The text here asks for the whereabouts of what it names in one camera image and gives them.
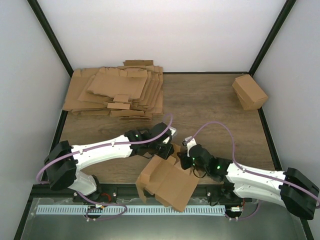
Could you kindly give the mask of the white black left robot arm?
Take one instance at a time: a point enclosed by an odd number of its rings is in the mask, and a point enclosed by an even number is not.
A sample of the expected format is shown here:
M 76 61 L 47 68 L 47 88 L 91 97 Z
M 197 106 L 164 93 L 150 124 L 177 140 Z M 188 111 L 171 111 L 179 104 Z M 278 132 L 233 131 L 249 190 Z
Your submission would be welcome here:
M 62 141 L 44 161 L 49 187 L 53 191 L 71 189 L 97 202 L 102 196 L 101 185 L 95 175 L 85 174 L 84 168 L 145 154 L 166 160 L 174 153 L 171 141 L 176 132 L 174 127 L 161 122 L 150 129 L 129 130 L 116 138 L 88 145 L 70 145 L 67 140 Z

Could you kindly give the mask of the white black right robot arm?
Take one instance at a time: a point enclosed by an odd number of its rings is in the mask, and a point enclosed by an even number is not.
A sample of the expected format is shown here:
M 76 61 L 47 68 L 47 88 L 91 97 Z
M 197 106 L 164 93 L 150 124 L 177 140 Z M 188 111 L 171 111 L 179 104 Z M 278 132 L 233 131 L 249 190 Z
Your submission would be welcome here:
M 299 170 L 262 170 L 214 157 L 200 144 L 177 153 L 184 170 L 193 168 L 223 183 L 223 198 L 257 199 L 285 207 L 291 214 L 313 220 L 320 189 Z

